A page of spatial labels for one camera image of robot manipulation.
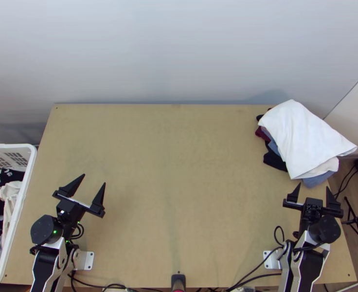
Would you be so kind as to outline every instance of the tripod stand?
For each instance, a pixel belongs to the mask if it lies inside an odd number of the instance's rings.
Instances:
[[[352,229],[356,232],[356,234],[358,235],[358,217],[356,216],[355,212],[352,209],[351,204],[349,203],[347,197],[344,197],[346,203],[348,204],[348,220],[341,222],[342,224],[346,224],[346,225],[350,225],[352,227]]]

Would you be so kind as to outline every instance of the laundry basket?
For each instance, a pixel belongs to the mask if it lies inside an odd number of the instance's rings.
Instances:
[[[11,216],[10,225],[0,256],[0,281],[5,272],[7,258],[13,243],[14,234],[16,233],[17,223],[21,215],[36,155],[36,148],[30,144],[0,144],[0,169],[6,167],[16,168],[17,170],[21,170],[22,168],[25,170],[22,186],[17,196],[17,202]]]

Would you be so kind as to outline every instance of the wooden table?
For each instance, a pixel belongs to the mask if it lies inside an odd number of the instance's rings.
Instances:
[[[252,270],[262,251],[287,238],[300,213],[282,207],[298,181],[263,164],[256,115],[268,106],[56,105],[45,128],[6,267],[4,283],[31,284],[30,228],[55,216],[51,195],[80,174],[75,199],[90,203],[107,183],[103,219],[85,214],[77,241],[95,251],[89,283],[169,287],[184,273],[188,287],[228,287]],[[322,184],[301,188],[325,198]],[[264,268],[255,274],[274,273]],[[344,233],[332,244],[318,283],[355,281]],[[278,285],[266,277],[253,285]]]

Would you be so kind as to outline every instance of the black cable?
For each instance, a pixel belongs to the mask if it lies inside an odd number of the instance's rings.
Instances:
[[[283,228],[282,228],[281,226],[279,226],[279,225],[276,226],[275,229],[274,229],[274,231],[273,231],[273,238],[275,239],[276,243],[279,244],[279,245],[282,247],[283,244],[281,244],[281,243],[279,242],[279,240],[276,238],[276,231],[277,231],[278,229],[280,229],[280,231],[282,232],[282,242],[285,241],[285,233],[284,233],[284,231],[283,231]]]
[[[79,223],[79,224],[76,226],[76,228],[78,229],[79,233],[78,233],[77,235],[71,236],[70,239],[79,239],[79,238],[81,238],[81,237],[83,236],[83,234],[85,233],[85,228],[83,227],[82,224]]]
[[[83,281],[81,281],[79,279],[76,279],[74,277],[74,275],[75,275],[75,271],[73,271],[71,275],[68,274],[67,276],[71,278],[71,282],[75,281],[75,282],[78,282],[78,283],[80,283],[82,285],[85,285],[85,286],[89,286],[89,287],[93,287],[93,288],[101,288],[101,289],[105,289],[105,288],[107,288],[107,289],[126,289],[126,286],[124,286],[122,284],[116,284],[116,283],[113,283],[113,284],[110,284],[110,285],[107,285],[107,286],[99,286],[99,285],[88,284],[88,283],[85,283],[85,282],[83,282]]]
[[[321,245],[323,245],[323,242],[317,243],[316,245],[294,248],[292,251],[295,252],[295,253],[296,252],[303,252],[303,251],[312,251],[313,249],[316,249],[317,247],[319,247]]]
[[[335,197],[336,200],[337,200],[337,198],[339,197],[340,193],[343,192],[343,191],[346,189],[346,187],[348,186],[348,183],[349,183],[349,181],[351,180],[351,178],[358,172],[358,171],[356,170],[356,171],[350,176],[350,178],[349,178],[349,180],[347,181],[345,187],[343,188],[343,187],[342,187],[342,184],[344,183],[345,179],[348,177],[348,175],[352,172],[352,170],[353,170],[354,168],[355,168],[355,165],[352,166],[352,168],[348,171],[348,173],[346,174],[346,176],[344,176],[344,178],[342,179],[341,184],[340,184],[340,187],[339,187],[339,191],[338,191],[336,194],[334,194],[334,197]]]
[[[75,289],[75,286],[73,285],[73,276],[75,275],[76,271],[72,271],[72,276],[71,276],[71,288],[73,292],[77,292]]]
[[[249,279],[249,280],[246,280],[246,281],[240,283],[240,285],[238,285],[236,288],[242,287],[242,286],[244,286],[245,284],[247,284],[247,283],[249,283],[249,282],[252,282],[252,281],[254,281],[254,280],[256,280],[256,279],[260,279],[260,278],[264,278],[264,277],[270,277],[270,276],[280,276],[281,274],[282,274],[282,273],[259,275],[259,276],[253,277],[253,278],[251,278],[251,279]]]
[[[72,235],[70,238],[75,239],[82,234],[82,229],[78,225],[76,226],[76,229],[78,230],[79,233]]]
[[[156,292],[163,292],[159,289],[153,289],[153,288],[141,288],[141,289],[145,289],[145,290],[151,290],[151,291],[156,291]]]
[[[336,197],[335,197],[336,200],[337,200],[337,198],[339,197],[339,194],[342,193],[342,192],[346,189],[346,187],[348,186],[350,180],[351,180],[351,179],[353,178],[353,176],[354,176],[355,174],[357,174],[357,173],[358,173],[358,170],[356,170],[356,171],[349,177],[348,181],[346,182],[345,187],[344,187],[342,190],[340,190],[340,191],[336,194]]]
[[[346,176],[344,176],[344,178],[342,179],[341,183],[340,183],[340,187],[339,187],[339,191],[334,194],[334,197],[337,199],[339,194],[340,194],[340,191],[342,189],[342,184],[344,183],[345,179],[348,177],[348,175],[352,172],[352,170],[355,168],[355,165],[352,166],[352,168],[348,171],[348,173],[346,174]]]
[[[236,289],[236,288],[238,288],[238,287],[241,287],[241,284],[242,284],[241,281],[243,281],[246,277],[248,277],[250,274],[252,274],[253,272],[255,272],[258,268],[260,268],[260,266],[265,263],[265,261],[271,256],[271,254],[273,254],[275,251],[277,251],[277,250],[280,249],[280,248],[281,248],[280,246],[274,248],[274,249],[263,259],[263,261],[262,261],[256,268],[254,268],[254,269],[253,269],[252,271],[250,271],[248,274],[246,274],[245,276],[243,276],[236,284],[234,284],[234,285],[231,286],[230,288],[227,288],[226,291],[227,291],[227,292],[230,292],[230,291],[232,291],[232,290],[234,290],[234,289]]]

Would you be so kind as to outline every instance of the wooden floor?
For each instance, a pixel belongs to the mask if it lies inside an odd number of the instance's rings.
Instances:
[[[343,179],[343,177],[348,173],[350,168],[353,165],[353,160],[351,159],[344,159],[340,161],[340,169],[339,171],[333,175],[329,179],[329,184],[332,189],[333,193],[336,193],[338,191],[338,188],[340,186],[340,183]],[[341,206],[344,209],[344,219],[346,220],[347,216],[347,205],[344,201],[344,197],[347,197],[350,204],[354,208],[354,211],[356,215],[358,216],[358,173],[351,179],[351,181],[348,184],[348,187],[344,192],[341,193],[339,197],[339,201],[341,201]],[[345,236],[348,242],[349,251],[351,253],[352,261],[355,267],[356,276],[358,278],[358,236],[357,234],[352,230],[350,226],[343,225],[343,229],[345,232]],[[341,288],[347,287],[351,285],[352,283],[342,283],[342,284],[327,284],[327,288],[329,292],[334,292],[336,290],[339,290]],[[27,289],[29,289],[29,286],[18,286],[18,285],[3,285],[0,284],[0,292],[25,292]],[[277,287],[258,287],[261,291],[276,291]],[[78,292],[99,292],[100,289],[94,289],[94,288],[82,288],[77,287]],[[140,292],[148,292],[147,290],[138,289]],[[188,289],[188,292],[195,292],[196,289]],[[66,292],[72,292],[69,287],[64,288],[64,291]],[[358,292],[358,287],[355,287],[350,292]],[[324,285],[314,285],[313,292],[326,292]]]

